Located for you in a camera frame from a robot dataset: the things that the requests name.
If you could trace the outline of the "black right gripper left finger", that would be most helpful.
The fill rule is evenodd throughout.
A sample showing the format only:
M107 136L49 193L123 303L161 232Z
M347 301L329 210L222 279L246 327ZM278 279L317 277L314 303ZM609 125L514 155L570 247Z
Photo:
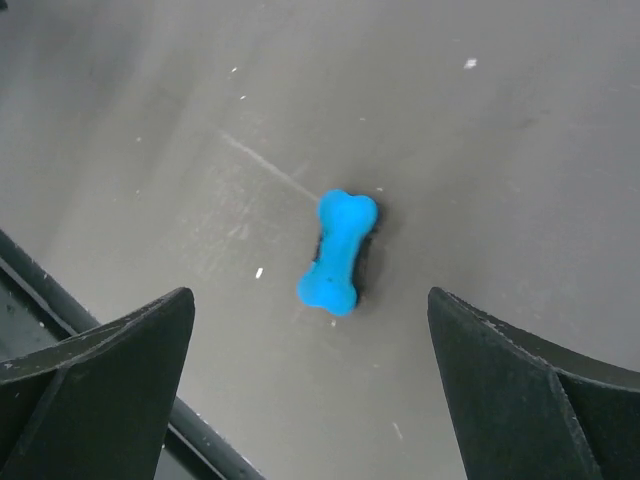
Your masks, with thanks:
M182 287L2 362L2 478L153 478L194 318Z

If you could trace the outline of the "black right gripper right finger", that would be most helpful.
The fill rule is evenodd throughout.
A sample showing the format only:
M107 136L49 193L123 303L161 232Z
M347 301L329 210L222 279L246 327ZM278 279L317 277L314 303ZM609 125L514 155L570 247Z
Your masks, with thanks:
M434 287L431 340L470 479L636 479L639 374Z

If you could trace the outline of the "blue bone-shaped eraser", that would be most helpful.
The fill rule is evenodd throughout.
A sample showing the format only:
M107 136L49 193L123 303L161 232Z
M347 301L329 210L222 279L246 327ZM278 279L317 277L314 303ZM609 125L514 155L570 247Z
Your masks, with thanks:
M346 316L358 302L353 274L362 244L378 220L378 206L369 196L334 189L320 198L317 217L317 254L298 281L297 294L308 307Z

